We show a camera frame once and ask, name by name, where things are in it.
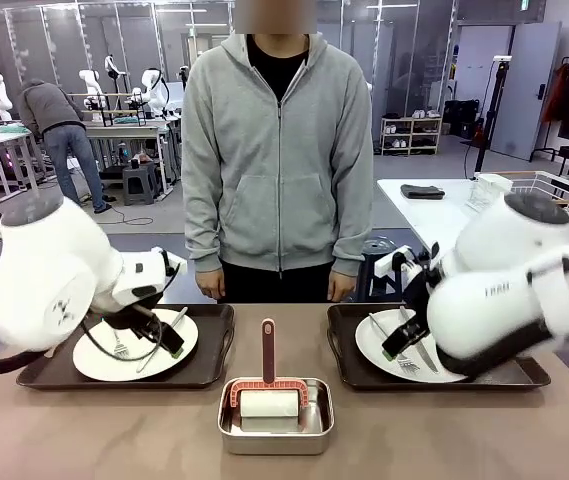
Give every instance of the hand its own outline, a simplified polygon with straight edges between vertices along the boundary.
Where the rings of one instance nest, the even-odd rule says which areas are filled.
[[[341,302],[344,300],[344,297],[355,290],[355,281],[356,277],[331,272],[331,275],[328,277],[328,296],[326,299],[329,302]]]
[[[197,286],[202,294],[215,300],[221,300],[226,296],[226,286],[224,285],[224,271],[220,268],[214,272],[203,272],[195,274]]]

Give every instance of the shoe rack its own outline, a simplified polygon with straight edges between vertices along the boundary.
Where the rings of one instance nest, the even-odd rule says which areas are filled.
[[[421,155],[437,153],[442,132],[442,117],[437,118],[383,118],[380,131],[382,155]],[[420,145],[427,141],[429,145]]]

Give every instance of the white plate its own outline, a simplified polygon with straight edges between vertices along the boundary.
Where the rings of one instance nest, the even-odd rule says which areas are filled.
[[[162,322],[171,325],[178,312],[155,309],[153,313]],[[103,382],[128,382],[157,375],[180,363],[195,348],[198,331],[197,325],[190,317],[184,315],[176,331],[184,339],[179,358],[173,358],[170,353],[160,347],[146,368],[140,373],[137,373],[140,362],[146,362],[147,358],[137,362],[115,360],[100,352],[86,334],[82,335],[73,349],[73,363],[82,374]],[[113,335],[113,329],[108,324],[100,322],[91,328],[90,332],[104,349],[110,352],[115,350],[115,335]],[[118,330],[117,335],[120,337],[120,342],[128,347],[129,356],[132,358],[144,355],[154,345],[145,338],[137,338],[130,330]]]
[[[415,315],[412,310],[406,310],[409,316]],[[397,327],[404,323],[402,315],[398,309],[386,310],[375,314],[375,320],[379,323],[385,332],[392,333]],[[437,368],[437,373],[433,372],[426,362],[422,360],[417,348],[410,346],[404,352],[404,355],[419,367],[416,372],[409,372],[400,367],[397,360],[389,361],[384,356],[382,343],[386,337],[380,329],[375,326],[370,318],[365,318],[357,326],[355,331],[355,342],[360,352],[376,367],[381,368],[385,372],[395,375],[396,377],[405,378],[413,382],[422,383],[451,383],[459,382],[466,377],[457,375],[446,370],[437,356],[435,341],[430,335],[422,339],[422,345],[426,348],[431,360]]]

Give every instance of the blue jeans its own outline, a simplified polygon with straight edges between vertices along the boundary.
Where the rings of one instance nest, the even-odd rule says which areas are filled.
[[[91,191],[93,209],[102,210],[105,208],[106,202],[102,199],[102,182],[86,131],[79,125],[53,127],[44,132],[44,144],[46,145],[48,156],[51,157],[51,162],[53,162],[57,183],[60,185],[62,194],[78,205],[80,204],[80,198],[77,195],[75,184],[73,179],[71,179],[71,174],[66,164],[68,148],[71,147],[71,151],[77,158],[84,172],[88,188]]]

